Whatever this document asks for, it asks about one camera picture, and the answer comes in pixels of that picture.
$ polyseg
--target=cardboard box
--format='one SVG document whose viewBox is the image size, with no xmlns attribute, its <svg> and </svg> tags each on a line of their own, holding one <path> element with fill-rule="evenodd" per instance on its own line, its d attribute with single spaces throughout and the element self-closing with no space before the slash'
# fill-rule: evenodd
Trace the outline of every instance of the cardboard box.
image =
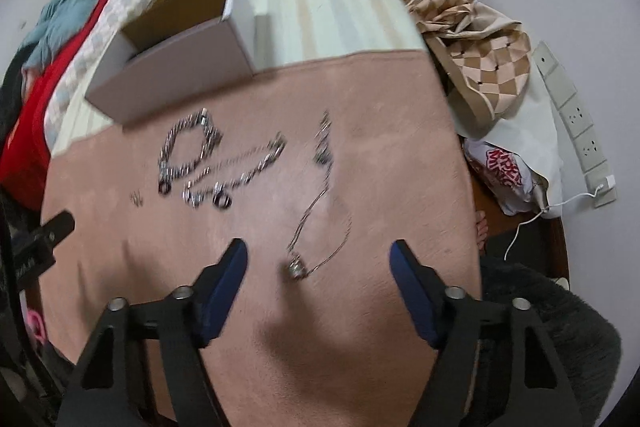
<svg viewBox="0 0 640 427">
<path fill-rule="evenodd" d="M 250 79 L 255 15 L 249 0 L 165 0 L 119 31 L 85 98 L 120 124 Z"/>
</svg>

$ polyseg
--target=blue gripper pad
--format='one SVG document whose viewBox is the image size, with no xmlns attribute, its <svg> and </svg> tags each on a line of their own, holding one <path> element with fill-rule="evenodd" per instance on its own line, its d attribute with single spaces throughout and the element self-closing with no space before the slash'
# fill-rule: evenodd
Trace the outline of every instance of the blue gripper pad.
<svg viewBox="0 0 640 427">
<path fill-rule="evenodd" d="M 220 336 L 231 305 L 240 289 L 247 262 L 246 244 L 241 239 L 234 239 L 220 258 L 220 262 L 207 267 L 194 284 L 200 304 L 198 313 L 200 331 L 196 334 L 201 338 L 204 346 Z M 204 280 L 204 284 L 198 285 L 201 279 Z"/>
<path fill-rule="evenodd" d="M 438 349 L 443 342 L 436 323 L 440 309 L 438 303 L 428 295 L 425 284 L 429 281 L 434 283 L 430 292 L 434 296 L 437 292 L 444 291 L 444 283 L 433 269 L 418 262 L 403 240 L 395 241 L 391 245 L 389 265 L 418 336 L 434 349 Z"/>
</svg>

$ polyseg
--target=white cable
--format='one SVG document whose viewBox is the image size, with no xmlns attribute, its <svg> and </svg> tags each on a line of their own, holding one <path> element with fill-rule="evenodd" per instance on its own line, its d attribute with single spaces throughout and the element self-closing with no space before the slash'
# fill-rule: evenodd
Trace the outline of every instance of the white cable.
<svg viewBox="0 0 640 427">
<path fill-rule="evenodd" d="M 596 189 L 594 190 L 593 194 L 591 194 L 590 192 L 581 192 L 580 194 L 576 194 L 575 196 L 569 198 L 566 201 L 563 201 L 562 203 L 556 203 L 556 204 L 548 204 L 545 208 L 543 208 L 542 210 L 539 211 L 539 213 L 537 213 L 534 217 L 532 217 L 531 219 L 529 219 L 528 221 L 523 221 L 522 223 L 518 224 L 518 227 L 516 229 L 516 235 L 513 236 L 513 239 L 511 240 L 511 244 L 509 245 L 509 248 L 507 248 L 507 251 L 504 252 L 504 260 L 507 260 L 507 256 L 509 254 L 509 251 L 511 250 L 511 247 L 513 246 L 513 244 L 516 242 L 516 239 L 518 238 L 518 232 L 520 231 L 520 227 L 522 225 L 528 225 L 529 223 L 533 223 L 536 219 L 538 219 L 540 216 L 542 216 L 542 214 L 544 214 L 545 212 L 548 212 L 550 208 L 554 208 L 555 206 L 563 206 L 564 204 L 570 203 L 571 201 L 577 200 L 578 198 L 581 198 L 583 196 L 588 196 L 590 198 L 595 198 L 598 195 L 598 192 L 600 190 L 603 190 L 604 185 L 600 184 L 596 187 Z"/>
</svg>

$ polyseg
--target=charging cable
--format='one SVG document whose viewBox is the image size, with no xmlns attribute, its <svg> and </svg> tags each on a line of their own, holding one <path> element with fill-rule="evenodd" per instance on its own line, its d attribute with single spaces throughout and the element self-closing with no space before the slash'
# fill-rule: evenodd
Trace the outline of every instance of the charging cable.
<svg viewBox="0 0 640 427">
<path fill-rule="evenodd" d="M 555 206 L 563 206 L 564 204 L 570 203 L 571 201 L 577 200 L 578 198 L 581 198 L 584 196 L 589 198 L 595 198 L 598 195 L 598 192 L 600 192 L 601 190 L 611 190 L 615 186 L 616 186 L 615 178 L 613 177 L 613 175 L 610 175 L 603 179 L 602 183 L 600 183 L 596 187 L 596 189 L 593 191 L 593 194 L 591 192 L 581 192 L 580 194 L 576 194 L 572 198 L 569 198 L 568 200 L 563 201 L 562 203 L 548 204 L 545 208 L 540 210 L 539 213 L 537 213 L 534 217 L 532 217 L 528 221 L 523 221 L 522 223 L 518 224 L 518 227 L 516 229 L 516 235 L 513 236 L 513 239 L 511 240 L 511 244 L 509 245 L 509 248 L 507 248 L 507 251 L 504 252 L 504 260 L 505 261 L 507 260 L 509 251 L 511 250 L 511 247 L 516 242 L 516 239 L 518 238 L 518 232 L 520 231 L 520 227 L 522 225 L 528 225 L 529 223 L 533 223 L 536 219 L 542 216 L 542 214 L 544 214 L 545 212 L 548 212 L 550 209 L 554 208 Z"/>
</svg>

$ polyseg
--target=silver chain necklace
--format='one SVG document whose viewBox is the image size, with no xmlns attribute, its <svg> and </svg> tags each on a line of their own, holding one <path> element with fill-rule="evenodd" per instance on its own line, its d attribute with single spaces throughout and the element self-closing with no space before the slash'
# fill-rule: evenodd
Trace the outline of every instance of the silver chain necklace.
<svg viewBox="0 0 640 427">
<path fill-rule="evenodd" d="M 334 256 L 347 243 L 347 240 L 351 233 L 351 214 L 350 214 L 348 217 L 347 230 L 338 248 L 336 248 L 328 257 L 326 257 L 323 261 L 321 261 L 319 264 L 314 266 L 311 270 L 306 269 L 305 263 L 302 261 L 302 257 L 300 257 L 300 254 L 295 250 L 296 243 L 300 238 L 300 234 L 302 233 L 302 229 L 305 226 L 306 220 L 311 215 L 311 211 L 313 210 L 313 207 L 316 205 L 316 203 L 318 203 L 320 198 L 322 198 L 322 196 L 324 196 L 329 191 L 329 188 L 330 188 L 329 179 L 331 177 L 331 170 L 334 166 L 334 157 L 332 155 L 331 149 L 329 148 L 330 128 L 331 128 L 331 121 L 329 120 L 329 113 L 325 111 L 324 117 L 322 117 L 322 120 L 320 122 L 320 131 L 318 132 L 318 134 L 316 134 L 316 137 L 318 138 L 318 147 L 316 148 L 316 155 L 314 156 L 315 162 L 318 165 L 325 167 L 324 184 L 322 185 L 322 190 L 316 196 L 316 199 L 312 201 L 312 203 L 306 208 L 304 214 L 302 214 L 302 217 L 300 218 L 300 222 L 298 223 L 298 227 L 296 228 L 296 231 L 293 234 L 293 238 L 291 239 L 291 242 L 287 247 L 287 253 L 291 257 L 291 261 L 287 267 L 289 269 L 289 275 L 293 279 L 305 279 L 306 277 L 311 275 L 313 272 L 315 272 L 319 267 L 331 261 L 334 258 Z"/>
<path fill-rule="evenodd" d="M 214 206 L 218 207 L 220 210 L 229 208 L 232 203 L 231 195 L 229 195 L 229 192 L 235 190 L 241 185 L 248 185 L 255 176 L 273 165 L 282 154 L 282 151 L 284 151 L 284 147 L 286 146 L 286 144 L 287 140 L 282 135 L 282 133 L 277 133 L 276 137 L 273 140 L 270 140 L 267 145 L 253 147 L 239 154 L 238 156 L 222 160 L 221 162 L 213 166 L 207 166 L 193 180 L 187 182 L 182 192 L 182 199 L 184 199 L 184 202 L 188 205 L 191 205 L 193 208 L 198 208 L 208 196 L 213 196 L 212 201 Z M 263 153 L 265 151 L 269 151 L 267 156 L 260 160 L 260 162 L 258 162 L 258 165 L 253 169 L 240 174 L 238 178 L 234 178 L 226 182 L 216 182 L 213 184 L 213 186 L 201 188 L 201 190 L 191 190 L 191 187 L 193 187 L 193 185 L 200 183 L 202 179 L 209 174 L 218 172 L 225 167 L 237 164 L 242 160 L 249 158 L 250 156 L 258 153 Z"/>
<path fill-rule="evenodd" d="M 204 140 L 202 142 L 202 148 L 200 149 L 200 155 L 188 163 L 183 163 L 182 165 L 175 167 L 170 166 L 169 157 L 174 151 L 175 139 L 178 134 L 183 131 L 193 129 L 198 125 L 201 126 L 204 131 Z M 169 192 L 171 192 L 172 181 L 186 176 L 204 159 L 211 156 L 213 149 L 220 144 L 221 139 L 222 133 L 215 128 L 209 116 L 209 112 L 205 108 L 178 120 L 169 131 L 166 140 L 164 140 L 164 146 L 160 151 L 160 158 L 158 160 L 158 168 L 160 171 L 158 192 L 163 196 L 169 194 Z"/>
</svg>

